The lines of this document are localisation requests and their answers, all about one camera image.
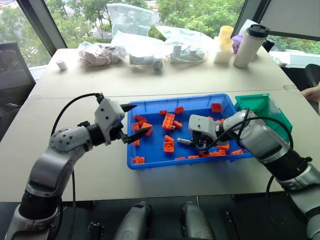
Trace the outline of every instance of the plastic bag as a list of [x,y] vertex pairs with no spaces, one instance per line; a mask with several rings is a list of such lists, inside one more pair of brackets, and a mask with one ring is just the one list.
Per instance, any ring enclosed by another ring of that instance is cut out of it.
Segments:
[[113,55],[116,49],[110,43],[94,43],[84,41],[78,49],[82,63],[89,67],[107,66],[119,62],[119,58]]
[[113,54],[138,68],[152,67],[160,71],[163,67],[164,41],[118,31],[111,44],[117,46]]
[[112,37],[117,31],[148,36],[153,11],[123,3],[107,4],[107,8],[112,23]]
[[202,32],[171,26],[156,26],[166,38],[164,55],[168,61],[176,64],[197,64],[208,57],[208,49],[213,39]]

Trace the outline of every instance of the white table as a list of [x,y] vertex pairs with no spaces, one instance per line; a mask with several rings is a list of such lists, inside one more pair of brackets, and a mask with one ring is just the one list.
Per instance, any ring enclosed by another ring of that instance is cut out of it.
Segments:
[[[293,125],[294,149],[301,156],[311,156],[320,169],[320,119],[300,92],[293,87],[279,90],[225,92],[235,102],[235,96],[270,93]],[[175,95],[118,96],[120,104],[130,101],[182,97]],[[47,148],[52,125],[63,106],[71,98],[30,98],[12,122],[0,143],[0,201],[19,202],[29,172]],[[94,98],[79,100],[65,112],[57,128],[75,127],[85,120],[93,123],[97,102]],[[124,130],[127,119],[123,120]],[[87,152],[75,165],[76,199],[105,200],[142,197],[190,195],[223,195],[261,193],[266,190],[270,174],[255,159],[240,159],[190,165],[167,166],[144,170],[127,167],[127,151],[122,141],[110,146],[100,145]],[[71,181],[63,194],[72,199]],[[272,191],[281,187],[274,183]]]
[[[171,65],[164,62],[160,74],[139,70],[125,63],[109,67],[85,68],[77,49],[59,49],[31,93],[32,99],[75,98],[88,92],[108,97],[204,94],[234,91],[279,90],[294,84],[263,47],[247,69],[213,64]],[[57,60],[68,70],[60,72]]]

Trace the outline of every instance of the yellow cup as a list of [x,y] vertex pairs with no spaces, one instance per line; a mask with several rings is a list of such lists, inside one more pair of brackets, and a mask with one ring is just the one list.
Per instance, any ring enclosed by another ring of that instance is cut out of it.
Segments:
[[234,41],[232,41],[230,38],[224,38],[224,39],[221,39],[219,43],[220,43],[221,51],[230,51]]
[[231,34],[234,31],[234,28],[232,26],[222,26],[220,27],[220,32],[219,32],[219,40],[221,39],[230,39],[231,38]]

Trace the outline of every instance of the green plastic bin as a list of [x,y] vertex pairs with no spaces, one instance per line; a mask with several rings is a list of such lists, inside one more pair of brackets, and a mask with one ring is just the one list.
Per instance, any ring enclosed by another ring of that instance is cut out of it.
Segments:
[[[270,117],[282,122],[288,130],[292,131],[292,124],[286,118],[284,113],[279,107],[277,107],[275,101],[270,97],[268,93],[236,96],[235,108],[237,111],[249,108],[259,117]],[[279,136],[289,142],[287,132],[276,122],[270,120],[264,120],[265,124],[272,128]]]

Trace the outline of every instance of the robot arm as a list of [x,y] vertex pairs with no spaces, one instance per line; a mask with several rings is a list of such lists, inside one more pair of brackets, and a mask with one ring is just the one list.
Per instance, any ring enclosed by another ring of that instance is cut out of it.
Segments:
[[[217,123],[213,120],[191,115],[189,130],[192,131],[192,143],[203,146],[216,140],[224,132],[244,120],[246,111],[239,111],[233,116]],[[257,117],[253,112],[248,118]],[[225,145],[228,140],[239,133],[240,124],[217,142]],[[307,236],[312,240],[320,240],[320,172],[311,164],[310,158],[299,156],[297,152],[261,119],[245,123],[240,140],[246,149],[262,163],[277,182],[286,190],[297,207],[308,218]]]
[[46,151],[35,162],[30,172],[20,205],[14,211],[5,240],[54,239],[52,224],[57,215],[61,196],[73,172],[74,165],[86,152],[105,143],[122,139],[132,143],[147,133],[143,128],[132,136],[122,132],[121,123],[135,105],[119,105],[103,96],[97,97],[95,124],[83,122],[76,128],[56,131]]

